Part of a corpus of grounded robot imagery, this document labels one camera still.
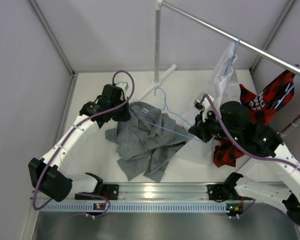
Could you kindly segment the light blue hanger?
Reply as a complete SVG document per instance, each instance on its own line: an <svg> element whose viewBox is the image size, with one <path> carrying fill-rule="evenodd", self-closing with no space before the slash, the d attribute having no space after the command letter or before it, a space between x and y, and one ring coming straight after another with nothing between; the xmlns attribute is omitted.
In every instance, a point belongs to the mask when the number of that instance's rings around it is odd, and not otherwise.
<svg viewBox="0 0 300 240"><path fill-rule="evenodd" d="M188 120L186 120L180 114L178 114L176 112L173 112L173 111L170 111L169 105L168 105L168 102L167 102L167 93L166 93L166 91L162 87L155 87L154 88L154 96L155 97L157 96L157 91L158 90L163 93L163 107L154 107L151 110L141 110L141 113L146 116L146 115L149 115L152 112L160 111L161 114L164 113L164 114L168 114L168 116L170 116L170 115L176 116L177 118L181 119L183 122L185 122L186 124L188 124L191 127L192 125L190 124L190 122ZM174 133L176 135L185 137L188 140L195 140L197 142L201 141L199 138L197 138L195 136L190 136L189 133L187 133L187 134L181 134L181 133L177 133L176 131L172 131L170 129L164 128L162 126L160 128L164 129L164 130L167 130L167 131L169 131L171 133Z"/></svg>

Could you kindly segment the grey button shirt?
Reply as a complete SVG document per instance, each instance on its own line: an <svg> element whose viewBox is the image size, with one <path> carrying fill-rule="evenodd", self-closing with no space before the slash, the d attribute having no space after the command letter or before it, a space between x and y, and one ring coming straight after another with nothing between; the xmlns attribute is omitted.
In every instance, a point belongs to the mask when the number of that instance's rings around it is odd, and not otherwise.
<svg viewBox="0 0 300 240"><path fill-rule="evenodd" d="M130 120L106 130L105 138L117 144L117 163L128 181L143 175L159 183L189 135L168 114L146 102L131 103L129 114Z"/></svg>

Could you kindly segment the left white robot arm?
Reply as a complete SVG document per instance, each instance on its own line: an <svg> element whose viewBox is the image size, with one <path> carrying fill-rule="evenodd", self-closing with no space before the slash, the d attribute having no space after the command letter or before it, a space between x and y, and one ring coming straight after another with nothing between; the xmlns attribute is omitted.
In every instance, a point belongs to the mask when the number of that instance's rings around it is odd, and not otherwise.
<svg viewBox="0 0 300 240"><path fill-rule="evenodd" d="M86 193L93 200L103 195L103 181L100 177L88 172L70 175L67 169L86 141L105 123L110 120L129 120L129 104L126 101L128 88L127 82L106 84L97 102L89 101L83 105L59 142L41 159L33 158L29 162L28 169L34 188L56 202L63 201L71 194Z"/></svg>

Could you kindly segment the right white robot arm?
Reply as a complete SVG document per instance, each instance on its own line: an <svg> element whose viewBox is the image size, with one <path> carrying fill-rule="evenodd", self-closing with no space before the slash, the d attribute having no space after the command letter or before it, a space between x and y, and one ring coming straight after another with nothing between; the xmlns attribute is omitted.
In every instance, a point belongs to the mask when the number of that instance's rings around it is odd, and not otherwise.
<svg viewBox="0 0 300 240"><path fill-rule="evenodd" d="M199 114L189 133L204 143L214 137L231 141L245 155L263 162L285 184L274 187L233 172L216 190L208 186L209 199L253 199L280 210L300 226L300 163L283 139L269 126L252 123L248 108L237 101L222 104L220 110L208 98L197 99L194 106Z"/></svg>

